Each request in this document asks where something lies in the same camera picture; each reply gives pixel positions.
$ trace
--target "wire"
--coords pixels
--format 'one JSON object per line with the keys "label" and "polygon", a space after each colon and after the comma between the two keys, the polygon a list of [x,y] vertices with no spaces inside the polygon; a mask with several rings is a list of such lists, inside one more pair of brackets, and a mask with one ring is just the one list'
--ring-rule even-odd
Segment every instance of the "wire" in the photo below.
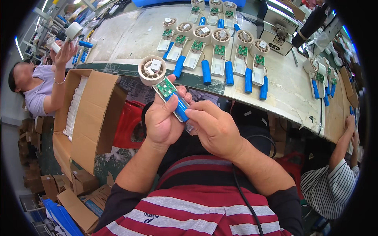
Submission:
{"label": "wire", "polygon": [[262,228],[261,228],[260,221],[259,221],[259,219],[257,218],[257,215],[256,215],[255,211],[254,211],[253,208],[251,207],[251,204],[248,202],[247,198],[244,196],[244,193],[243,193],[243,191],[241,190],[241,188],[240,188],[240,186],[239,186],[239,182],[237,181],[237,177],[236,177],[235,165],[234,165],[234,164],[232,164],[232,172],[233,172],[233,174],[234,174],[234,179],[235,179],[235,182],[236,182],[236,186],[237,186],[237,188],[238,188],[238,190],[239,190],[239,192],[240,192],[240,195],[242,196],[244,202],[247,204],[249,210],[251,211],[253,217],[254,217],[255,220],[256,220],[257,227],[259,228],[259,234],[260,234],[260,236],[264,236],[263,231],[262,231]]}

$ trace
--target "red plastic stool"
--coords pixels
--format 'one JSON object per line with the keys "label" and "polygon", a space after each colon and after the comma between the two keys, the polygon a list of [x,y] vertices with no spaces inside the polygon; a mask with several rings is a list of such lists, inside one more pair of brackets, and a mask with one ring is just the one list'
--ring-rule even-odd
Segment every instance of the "red plastic stool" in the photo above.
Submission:
{"label": "red plastic stool", "polygon": [[142,121],[144,104],[137,101],[126,101],[119,118],[117,131],[114,136],[113,146],[119,148],[139,149],[142,142],[132,142],[131,135],[136,125]]}
{"label": "red plastic stool", "polygon": [[[299,157],[301,159],[300,164],[294,163],[292,158]],[[299,199],[304,199],[302,192],[301,192],[301,169],[305,160],[305,156],[299,152],[292,152],[287,154],[284,157],[275,159],[291,176],[295,181],[295,185],[297,186],[298,196]]]}

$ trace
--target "man's left hand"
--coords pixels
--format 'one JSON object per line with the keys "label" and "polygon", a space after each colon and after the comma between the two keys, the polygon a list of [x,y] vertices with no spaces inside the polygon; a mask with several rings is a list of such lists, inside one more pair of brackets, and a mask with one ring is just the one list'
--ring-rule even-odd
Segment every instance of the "man's left hand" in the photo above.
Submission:
{"label": "man's left hand", "polygon": [[[173,82],[176,77],[169,75],[168,79]],[[184,100],[193,104],[192,95],[186,92],[184,86],[176,86],[178,94]],[[158,94],[155,94],[155,100],[147,110],[145,122],[147,127],[147,138],[157,146],[166,148],[174,144],[184,131],[185,123],[181,123],[173,111],[178,105],[178,97],[173,95],[168,102],[164,102]]]}

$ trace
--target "workbench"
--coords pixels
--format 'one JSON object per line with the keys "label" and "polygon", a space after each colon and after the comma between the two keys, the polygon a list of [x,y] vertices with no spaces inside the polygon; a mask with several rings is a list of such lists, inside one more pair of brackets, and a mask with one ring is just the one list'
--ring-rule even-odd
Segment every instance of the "workbench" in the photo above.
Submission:
{"label": "workbench", "polygon": [[[97,46],[90,50],[85,64],[77,68],[93,68],[102,72],[139,77],[138,64],[141,59],[156,55],[163,57],[164,53],[156,51],[161,39],[162,22],[164,18],[177,18],[178,23],[187,21],[191,5],[166,5],[143,8],[123,13],[106,19],[93,34]],[[210,8],[201,13],[207,18]],[[244,16],[255,20],[256,17],[243,13]],[[251,32],[257,38],[256,26],[251,22],[237,17],[241,29]],[[214,30],[217,26],[206,26]],[[186,56],[193,40],[186,43],[183,55]],[[231,38],[226,47],[225,59],[234,62],[236,40]],[[212,45],[206,45],[203,50],[206,60],[211,66]],[[289,52],[283,56],[274,50],[265,57],[265,66],[269,79],[268,95],[266,101],[259,99],[260,87],[253,85],[251,94],[244,93],[245,77],[234,74],[234,86],[225,85],[225,77],[212,76],[212,84],[203,85],[201,63],[198,62],[194,70],[183,70],[175,84],[185,85],[197,90],[203,90],[218,96],[224,96],[258,109],[269,111],[275,115],[296,123],[334,143],[344,133],[344,119],[349,113],[350,103],[346,99],[342,79],[338,81],[335,97],[330,100],[330,106],[325,107],[324,102],[312,97],[308,74],[302,67],[306,58],[294,50],[298,60],[296,67],[293,54]],[[252,68],[252,59],[249,55],[247,65]],[[175,63],[166,62],[167,73],[172,74]]]}

